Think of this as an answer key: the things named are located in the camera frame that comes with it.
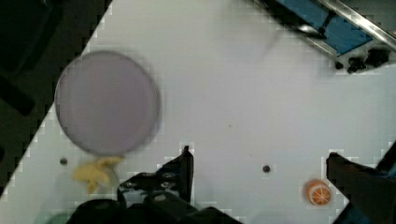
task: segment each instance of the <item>white table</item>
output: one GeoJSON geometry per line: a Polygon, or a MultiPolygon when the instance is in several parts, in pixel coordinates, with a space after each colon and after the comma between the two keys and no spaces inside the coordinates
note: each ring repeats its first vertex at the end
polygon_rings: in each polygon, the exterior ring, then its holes
{"type": "MultiPolygon", "coordinates": [[[[123,181],[153,172],[189,144],[195,206],[214,205],[243,223],[331,223],[344,196],[332,187],[331,204],[316,209],[303,185],[325,178],[332,150],[380,161],[396,138],[396,68],[336,75],[329,59],[262,14],[243,0],[112,3],[85,53],[115,50],[139,61],[163,103],[158,132],[117,174],[123,181]],[[273,171],[265,174],[264,164],[273,171]]],[[[87,157],[52,107],[0,200],[1,223],[33,223],[87,157]]]]}

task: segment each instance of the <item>plate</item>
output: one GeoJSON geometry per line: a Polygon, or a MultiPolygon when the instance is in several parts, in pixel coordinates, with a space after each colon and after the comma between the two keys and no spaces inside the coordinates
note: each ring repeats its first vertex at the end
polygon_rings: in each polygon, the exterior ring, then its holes
{"type": "Polygon", "coordinates": [[[71,62],[58,81],[55,104],[70,140],[99,156],[120,156],[142,144],[160,111],[157,90],[146,71],[109,51],[71,62]]]}

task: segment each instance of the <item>orange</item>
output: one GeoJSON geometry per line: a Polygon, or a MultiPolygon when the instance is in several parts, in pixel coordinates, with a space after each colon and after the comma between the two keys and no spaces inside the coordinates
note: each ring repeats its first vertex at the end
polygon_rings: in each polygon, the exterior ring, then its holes
{"type": "Polygon", "coordinates": [[[321,180],[312,180],[308,183],[306,190],[306,198],[313,205],[325,205],[330,202],[332,192],[327,184],[321,180]]]}

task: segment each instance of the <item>small dark object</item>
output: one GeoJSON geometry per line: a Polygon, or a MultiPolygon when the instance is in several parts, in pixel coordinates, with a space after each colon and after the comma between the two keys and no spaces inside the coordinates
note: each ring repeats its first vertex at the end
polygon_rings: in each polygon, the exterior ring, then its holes
{"type": "Polygon", "coordinates": [[[269,173],[269,172],[271,171],[271,167],[268,166],[268,165],[265,165],[264,167],[262,167],[262,170],[263,170],[265,173],[269,173]]]}
{"type": "Polygon", "coordinates": [[[343,64],[341,64],[341,63],[335,63],[335,69],[340,70],[340,69],[342,69],[342,68],[344,68],[344,65],[343,65],[343,64]]]}
{"type": "Polygon", "coordinates": [[[327,16],[326,21],[324,21],[322,26],[318,29],[318,31],[321,35],[325,36],[324,33],[326,33],[326,28],[330,24],[330,21],[332,20],[332,18],[334,18],[335,16],[336,16],[336,14],[333,11],[329,12],[329,15],[327,16]]]}
{"type": "Polygon", "coordinates": [[[67,165],[67,158],[61,158],[59,162],[61,163],[61,165],[67,165]]]}
{"type": "Polygon", "coordinates": [[[386,49],[370,49],[369,56],[364,63],[377,68],[389,61],[389,54],[389,50],[386,49]]]}
{"type": "Polygon", "coordinates": [[[347,69],[349,74],[356,73],[359,70],[365,69],[363,58],[350,58],[348,60],[350,67],[347,69]]]}

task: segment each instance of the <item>black floor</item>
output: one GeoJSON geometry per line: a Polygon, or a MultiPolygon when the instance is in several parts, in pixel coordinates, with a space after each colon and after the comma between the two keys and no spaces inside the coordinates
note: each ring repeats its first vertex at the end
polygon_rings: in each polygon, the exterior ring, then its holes
{"type": "Polygon", "coordinates": [[[0,99],[0,148],[5,152],[0,161],[0,191],[7,185],[52,105],[55,85],[61,72],[83,51],[110,3],[109,0],[53,1],[60,4],[63,13],[55,30],[45,34],[46,43],[43,53],[37,56],[38,62],[32,69],[17,75],[0,74],[0,80],[7,80],[35,103],[33,110],[24,116],[0,99]]]}

